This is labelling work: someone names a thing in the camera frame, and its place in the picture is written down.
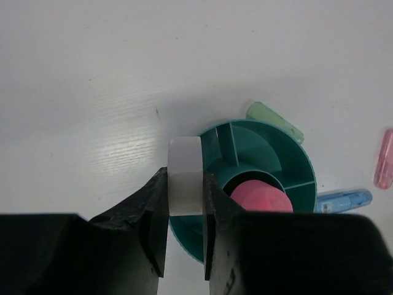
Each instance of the white tabletop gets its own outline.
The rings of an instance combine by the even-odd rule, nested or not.
[[[259,100],[305,134],[319,192],[373,187],[393,125],[391,0],[3,0],[0,210],[110,208],[166,166],[168,140]],[[159,294],[208,294],[169,233]]]

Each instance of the blue pen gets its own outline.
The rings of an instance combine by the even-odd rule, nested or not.
[[[318,197],[317,213],[339,213],[366,206],[373,200],[373,195],[366,189],[334,192]]]

